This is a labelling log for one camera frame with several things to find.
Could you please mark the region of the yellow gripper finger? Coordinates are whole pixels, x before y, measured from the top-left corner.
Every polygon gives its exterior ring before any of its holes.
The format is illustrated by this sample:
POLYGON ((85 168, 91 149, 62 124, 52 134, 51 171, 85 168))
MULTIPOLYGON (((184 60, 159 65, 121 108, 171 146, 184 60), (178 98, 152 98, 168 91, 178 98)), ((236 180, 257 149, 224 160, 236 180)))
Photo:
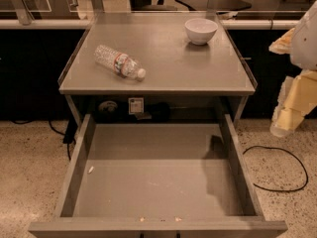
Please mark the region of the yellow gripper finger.
POLYGON ((291 40, 293 37, 293 33, 294 28, 288 30, 280 38, 272 42, 271 45, 268 47, 268 50, 278 55, 289 54, 291 49, 291 40))
POLYGON ((317 71, 303 70, 295 77, 287 76, 277 97, 271 118, 270 132, 286 137, 317 106, 317 71))

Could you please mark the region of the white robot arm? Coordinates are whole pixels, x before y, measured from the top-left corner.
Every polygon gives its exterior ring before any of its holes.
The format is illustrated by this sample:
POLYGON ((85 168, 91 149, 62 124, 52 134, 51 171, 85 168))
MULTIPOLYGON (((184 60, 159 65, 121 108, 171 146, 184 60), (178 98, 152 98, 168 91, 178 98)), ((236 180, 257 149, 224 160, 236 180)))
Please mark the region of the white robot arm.
POLYGON ((268 49, 280 55, 290 54, 291 63, 301 69, 299 75, 285 78, 271 118, 272 135, 285 137, 317 106, 317 2, 268 49))

